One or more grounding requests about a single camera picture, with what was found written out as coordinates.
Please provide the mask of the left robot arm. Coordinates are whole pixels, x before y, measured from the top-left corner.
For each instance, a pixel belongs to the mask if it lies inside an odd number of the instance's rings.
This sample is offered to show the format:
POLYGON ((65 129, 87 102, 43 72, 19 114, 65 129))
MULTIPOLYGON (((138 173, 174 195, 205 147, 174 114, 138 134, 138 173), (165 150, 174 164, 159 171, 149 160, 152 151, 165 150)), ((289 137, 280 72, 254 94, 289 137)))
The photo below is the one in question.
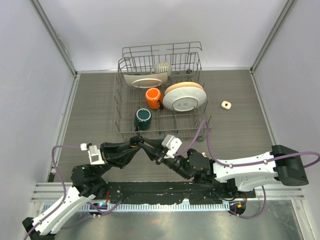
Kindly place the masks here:
POLYGON ((53 240, 80 207, 91 200, 102 199, 109 187, 103 174, 111 168, 122 169, 130 163, 139 146, 127 143, 104 142, 97 147, 92 143, 82 143, 78 149, 88 153, 89 163, 75 166, 71 173, 72 186, 63 183, 63 195, 48 210, 37 217, 27 217, 22 224, 27 232, 25 239, 53 240))

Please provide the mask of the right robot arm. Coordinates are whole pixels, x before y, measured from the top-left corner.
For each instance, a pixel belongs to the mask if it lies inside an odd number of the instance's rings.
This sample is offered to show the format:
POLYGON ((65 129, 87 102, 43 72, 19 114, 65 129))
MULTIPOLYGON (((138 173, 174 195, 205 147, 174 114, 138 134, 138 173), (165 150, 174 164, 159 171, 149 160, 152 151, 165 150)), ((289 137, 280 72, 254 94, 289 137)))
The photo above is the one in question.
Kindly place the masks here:
POLYGON ((309 184, 300 152, 283 145, 273 145, 271 151, 260 155, 229 160, 207 157, 192 148, 184 157, 178 153, 182 141, 173 135, 155 141, 145 138, 138 145, 156 164, 166 165, 185 180, 199 185, 226 184, 226 193, 233 198, 268 184, 309 184))

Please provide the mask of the cream square earbud case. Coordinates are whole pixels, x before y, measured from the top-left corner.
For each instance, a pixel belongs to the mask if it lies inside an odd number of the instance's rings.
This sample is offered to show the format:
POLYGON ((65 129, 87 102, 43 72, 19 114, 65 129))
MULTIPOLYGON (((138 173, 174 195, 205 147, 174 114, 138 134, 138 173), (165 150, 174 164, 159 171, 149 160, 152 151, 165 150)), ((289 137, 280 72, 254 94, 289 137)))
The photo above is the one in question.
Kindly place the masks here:
POLYGON ((231 104, 230 102, 224 100, 224 101, 221 103, 220 106, 221 106, 223 109, 225 109, 225 110, 230 110, 231 107, 232 107, 232 104, 231 104))

